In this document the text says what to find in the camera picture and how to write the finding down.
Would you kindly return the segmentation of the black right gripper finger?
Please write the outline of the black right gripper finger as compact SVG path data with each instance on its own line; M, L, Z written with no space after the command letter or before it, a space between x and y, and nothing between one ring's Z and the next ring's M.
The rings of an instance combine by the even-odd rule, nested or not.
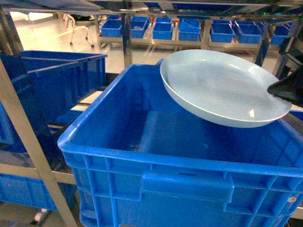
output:
M267 88L267 92L292 104L303 103L303 69L298 68Z

